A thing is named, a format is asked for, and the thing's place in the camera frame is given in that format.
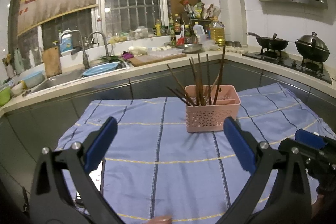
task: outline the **gas stove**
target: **gas stove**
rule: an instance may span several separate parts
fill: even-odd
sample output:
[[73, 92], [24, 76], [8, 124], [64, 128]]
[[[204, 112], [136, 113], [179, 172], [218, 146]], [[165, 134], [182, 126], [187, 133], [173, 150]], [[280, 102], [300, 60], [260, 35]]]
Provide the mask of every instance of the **gas stove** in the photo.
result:
[[243, 54], [243, 56], [252, 57], [254, 59], [263, 60], [269, 63], [277, 64], [286, 68], [300, 71], [307, 75], [313, 76], [324, 82], [332, 84], [329, 72], [324, 69], [323, 63], [313, 62], [310, 60], [302, 59], [301, 62], [283, 57], [282, 51], [261, 50], [261, 52], [252, 52]]

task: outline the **wooden cutting board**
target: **wooden cutting board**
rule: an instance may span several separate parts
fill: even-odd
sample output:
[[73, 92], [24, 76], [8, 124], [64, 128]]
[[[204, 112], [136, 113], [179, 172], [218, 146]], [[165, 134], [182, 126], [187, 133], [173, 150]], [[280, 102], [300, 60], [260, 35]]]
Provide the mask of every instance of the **wooden cutting board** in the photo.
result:
[[58, 47], [52, 47], [45, 50], [43, 52], [42, 58], [47, 78], [53, 77], [55, 75], [60, 75], [62, 73]]
[[148, 64], [152, 64], [152, 63], [157, 63], [157, 62], [171, 60], [171, 59], [185, 57], [185, 56], [187, 56], [187, 55], [186, 54], [178, 54], [178, 55], [171, 55], [171, 56], [167, 56], [167, 57], [164, 57], [164, 58], [160, 58], [160, 57], [155, 57], [155, 56], [152, 56], [152, 55], [142, 55], [142, 56], [138, 56], [138, 57], [132, 57], [128, 60], [132, 63], [132, 65], [134, 67], [139, 67], [139, 66], [143, 66], [143, 65], [148, 65]]

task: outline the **yellow bottle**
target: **yellow bottle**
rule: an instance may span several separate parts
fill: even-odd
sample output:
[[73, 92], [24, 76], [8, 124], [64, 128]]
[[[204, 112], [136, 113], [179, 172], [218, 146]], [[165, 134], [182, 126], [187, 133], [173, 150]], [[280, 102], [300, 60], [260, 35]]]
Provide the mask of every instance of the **yellow bottle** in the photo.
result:
[[160, 37], [161, 36], [161, 23], [160, 23], [160, 20], [158, 20], [158, 19], [156, 20], [155, 27], [156, 27], [156, 36]]
[[210, 27], [210, 38], [214, 40], [217, 45], [224, 46], [225, 45], [224, 24], [218, 20], [218, 17], [214, 17], [209, 27]]

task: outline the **pink plastic basket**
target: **pink plastic basket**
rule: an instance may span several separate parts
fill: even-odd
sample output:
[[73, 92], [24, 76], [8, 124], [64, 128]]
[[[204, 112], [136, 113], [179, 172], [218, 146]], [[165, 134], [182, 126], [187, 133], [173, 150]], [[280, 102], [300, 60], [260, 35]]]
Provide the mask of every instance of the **pink plastic basket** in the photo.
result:
[[[208, 86], [203, 86], [204, 94], [208, 94]], [[196, 86], [185, 87], [186, 93], [196, 102]], [[216, 87], [211, 92], [211, 101], [214, 101]], [[186, 106], [187, 131], [206, 132], [223, 130], [226, 117], [236, 119], [240, 106], [240, 99], [233, 85], [220, 85], [216, 105]]]

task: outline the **phone screen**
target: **phone screen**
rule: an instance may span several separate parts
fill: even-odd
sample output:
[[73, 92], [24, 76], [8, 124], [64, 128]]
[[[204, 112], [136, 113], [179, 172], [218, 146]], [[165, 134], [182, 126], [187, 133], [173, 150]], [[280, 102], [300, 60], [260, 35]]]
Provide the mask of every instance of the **phone screen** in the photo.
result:
[[[105, 159], [102, 160], [98, 165], [98, 168], [96, 170], [91, 171], [89, 174], [90, 178], [92, 179], [93, 183], [95, 184], [95, 186], [97, 187], [98, 191], [100, 191], [101, 194], [103, 194], [101, 186], [103, 184], [102, 177], [105, 168], [105, 161], [106, 161]], [[82, 199], [78, 192], [76, 193], [75, 203], [79, 207], [84, 208], [84, 203], [82, 202]]]

